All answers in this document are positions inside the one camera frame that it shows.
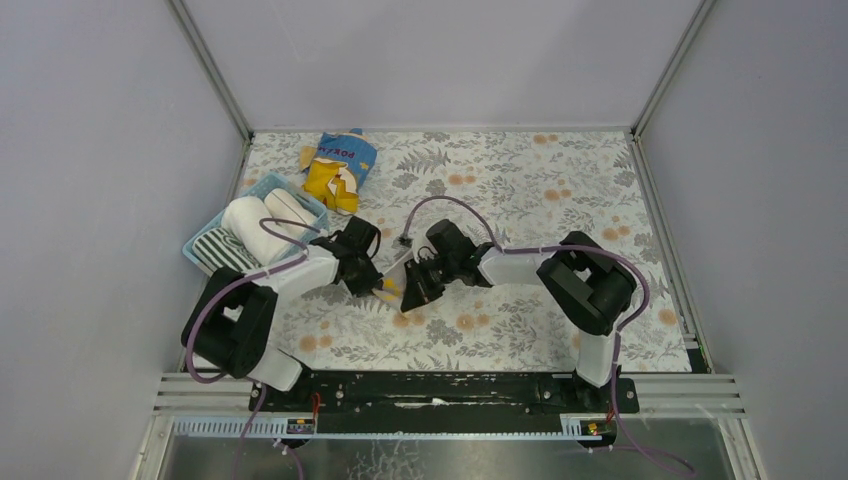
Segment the grey yellow patterned towel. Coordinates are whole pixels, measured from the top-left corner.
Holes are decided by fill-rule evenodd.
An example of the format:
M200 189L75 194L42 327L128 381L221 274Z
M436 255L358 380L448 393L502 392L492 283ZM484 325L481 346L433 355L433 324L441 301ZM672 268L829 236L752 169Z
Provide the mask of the grey yellow patterned towel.
M382 285L374 288L372 293L393 310L400 313L412 312L429 303L422 290L413 282L413 291L407 294L406 263L418 263L425 256L423 247L431 247L424 235L412 239L410 247L401 246L393 263L382 270Z

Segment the cream terry towel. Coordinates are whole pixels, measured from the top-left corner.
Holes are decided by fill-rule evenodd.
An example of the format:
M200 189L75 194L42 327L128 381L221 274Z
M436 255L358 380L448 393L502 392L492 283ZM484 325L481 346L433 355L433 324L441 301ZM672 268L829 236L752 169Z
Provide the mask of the cream terry towel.
M263 203L273 218L313 225L316 216L307 210L297 197L282 188L270 191Z

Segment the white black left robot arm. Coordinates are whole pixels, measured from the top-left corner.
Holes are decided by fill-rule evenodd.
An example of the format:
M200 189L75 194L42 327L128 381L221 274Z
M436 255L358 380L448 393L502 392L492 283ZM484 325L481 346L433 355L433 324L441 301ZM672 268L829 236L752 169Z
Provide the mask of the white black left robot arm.
M216 270L181 334L189 375L201 384L231 377L291 390L306 367L269 342L277 305L331 284L370 295L383 284L373 263L381 239L376 226L353 216L327 236L292 239L295 253L282 261L247 273Z

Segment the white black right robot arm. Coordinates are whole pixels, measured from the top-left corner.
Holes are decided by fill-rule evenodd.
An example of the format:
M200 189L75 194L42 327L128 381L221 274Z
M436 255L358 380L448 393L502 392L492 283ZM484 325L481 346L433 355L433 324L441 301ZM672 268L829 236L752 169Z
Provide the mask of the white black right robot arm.
M410 241L390 274L400 291L396 307L403 313L437 301L455 281L479 288L544 287L579 331L576 375L597 388L611 381L614 332L637 289L623 261L583 232L573 231L553 246L504 249L474 243L450 220Z

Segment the blue yellow printed towel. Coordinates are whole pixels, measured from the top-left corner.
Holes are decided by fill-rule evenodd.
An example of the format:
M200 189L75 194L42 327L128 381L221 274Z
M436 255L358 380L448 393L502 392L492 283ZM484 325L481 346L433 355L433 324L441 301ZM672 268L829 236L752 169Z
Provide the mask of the blue yellow printed towel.
M377 149L362 129L323 133L316 146L301 148L300 170L306 173L302 189L329 210L356 214L360 187L376 159Z

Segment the floral patterned table mat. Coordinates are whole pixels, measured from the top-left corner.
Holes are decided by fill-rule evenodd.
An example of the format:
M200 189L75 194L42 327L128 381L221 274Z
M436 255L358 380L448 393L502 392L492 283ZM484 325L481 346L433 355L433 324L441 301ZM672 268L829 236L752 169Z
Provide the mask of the floral patterned table mat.
M477 242L551 245L572 231L633 262L649 308L622 334L627 372L687 372L690 360L659 244L621 132L372 133L373 171L359 215L382 234L388 268L404 227L448 218ZM449 285L437 302L402 314L330 285L281 304L272 346L314 369L567 371L577 329L545 289Z

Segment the light blue plastic basket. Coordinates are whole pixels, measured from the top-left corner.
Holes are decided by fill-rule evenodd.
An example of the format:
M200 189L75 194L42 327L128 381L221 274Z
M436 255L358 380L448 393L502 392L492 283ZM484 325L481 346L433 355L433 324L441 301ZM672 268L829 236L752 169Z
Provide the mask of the light blue plastic basket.
M268 233L286 239L293 244L293 247L291 247L282 256L282 258L275 263L299 252L299 248L294 244L295 242L307 244L313 239L326 234L329 228L326 207L317 199L304 192L300 187L291 183L285 177L276 172L271 172L265 175L258 183L248 189L246 193L240 197L255 196L263 200L270 191L276 188L282 188L297 197L301 204L316 216L316 220L313 225L300 224L295 221L276 219L273 217L264 218L260 221L260 225ZM213 220L207 223L207 225L196 233L182 249L184 256L186 256L186 258L196 264L199 268L203 269L207 274L212 274L215 271L212 272L207 267L203 266L190 251L190 246L191 243L202 233L205 233L212 228L221 227L221 218L224 210L222 210L216 217L213 218Z

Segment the black white striped rolled towel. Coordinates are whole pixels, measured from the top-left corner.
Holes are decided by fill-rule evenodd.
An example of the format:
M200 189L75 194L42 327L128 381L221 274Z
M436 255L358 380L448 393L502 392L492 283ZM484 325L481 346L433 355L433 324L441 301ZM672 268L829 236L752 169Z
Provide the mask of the black white striped rolled towel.
M235 235L221 227L202 233L191 243L190 251L212 272L221 267L246 272L261 266Z

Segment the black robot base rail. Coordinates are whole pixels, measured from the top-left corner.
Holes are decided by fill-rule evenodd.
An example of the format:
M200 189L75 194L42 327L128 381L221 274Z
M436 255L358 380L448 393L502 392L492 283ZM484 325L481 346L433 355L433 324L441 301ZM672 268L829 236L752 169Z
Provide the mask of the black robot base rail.
M306 370L289 391L253 394L251 406L264 413L378 431L529 430L561 415L609 423L640 410L632 379L597 388L570 372Z

